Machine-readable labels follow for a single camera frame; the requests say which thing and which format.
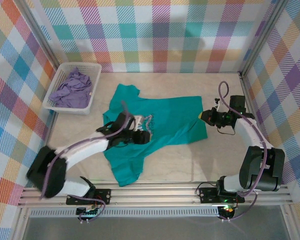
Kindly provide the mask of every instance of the graphic print on shirt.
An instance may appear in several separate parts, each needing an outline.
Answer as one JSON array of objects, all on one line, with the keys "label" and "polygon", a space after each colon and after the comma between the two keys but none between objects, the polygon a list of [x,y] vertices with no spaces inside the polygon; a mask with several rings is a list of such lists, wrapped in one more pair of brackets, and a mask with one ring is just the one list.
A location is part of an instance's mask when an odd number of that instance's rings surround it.
[{"label": "graphic print on shirt", "polygon": [[154,134],[155,128],[155,121],[154,121],[155,114],[150,114],[148,116],[143,116],[144,120],[142,125],[138,127],[139,130],[148,131],[151,135]]}]

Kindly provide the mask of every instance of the teal t-shirt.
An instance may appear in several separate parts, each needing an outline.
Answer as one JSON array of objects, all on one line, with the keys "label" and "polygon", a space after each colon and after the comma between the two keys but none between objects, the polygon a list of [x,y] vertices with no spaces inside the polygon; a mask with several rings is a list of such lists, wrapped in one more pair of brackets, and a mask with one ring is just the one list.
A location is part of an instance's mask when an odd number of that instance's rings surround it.
[{"label": "teal t-shirt", "polygon": [[166,145],[190,144],[208,137],[206,124],[198,118],[203,111],[200,96],[146,99],[139,97],[139,93],[140,90],[134,85],[119,84],[109,110],[103,114],[104,124],[115,121],[123,111],[123,100],[131,114],[144,117],[142,129],[152,134],[147,144],[129,143],[104,152],[121,187],[139,178],[145,157],[154,151]]}]

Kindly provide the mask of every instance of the white plastic basket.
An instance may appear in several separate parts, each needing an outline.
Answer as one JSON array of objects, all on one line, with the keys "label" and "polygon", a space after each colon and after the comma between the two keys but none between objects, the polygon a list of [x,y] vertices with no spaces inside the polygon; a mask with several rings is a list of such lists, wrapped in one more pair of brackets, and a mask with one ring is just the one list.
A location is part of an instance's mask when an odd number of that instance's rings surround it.
[{"label": "white plastic basket", "polygon": [[[55,92],[58,87],[66,80],[70,72],[77,67],[79,72],[88,75],[92,83],[92,94],[89,104],[86,108],[70,108],[70,107],[55,107],[55,103],[49,99],[51,93]],[[82,114],[87,115],[90,113],[90,107],[96,92],[96,87],[101,73],[101,65],[89,62],[64,62],[56,71],[48,91],[44,97],[42,106],[45,109],[51,109],[61,114]]]}]

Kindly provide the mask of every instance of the purple cloth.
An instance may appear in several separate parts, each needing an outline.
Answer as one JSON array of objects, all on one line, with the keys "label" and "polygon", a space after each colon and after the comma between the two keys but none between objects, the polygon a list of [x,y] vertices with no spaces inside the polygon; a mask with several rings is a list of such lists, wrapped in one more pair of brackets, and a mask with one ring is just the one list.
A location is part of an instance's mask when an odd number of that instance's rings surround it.
[{"label": "purple cloth", "polygon": [[55,107],[84,109],[89,104],[91,89],[90,77],[80,73],[76,67],[49,99]]}]

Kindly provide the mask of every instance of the t-shirt sleeve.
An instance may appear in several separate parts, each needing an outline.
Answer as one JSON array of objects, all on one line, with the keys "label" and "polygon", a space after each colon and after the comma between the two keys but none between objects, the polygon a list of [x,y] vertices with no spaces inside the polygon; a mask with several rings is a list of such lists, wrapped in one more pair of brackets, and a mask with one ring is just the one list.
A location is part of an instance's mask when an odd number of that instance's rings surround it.
[{"label": "t-shirt sleeve", "polygon": [[138,98],[139,93],[140,90],[134,85],[126,86],[123,84],[119,84],[109,104],[109,109],[112,110],[122,108],[122,101],[125,101],[126,103],[135,101]]}]

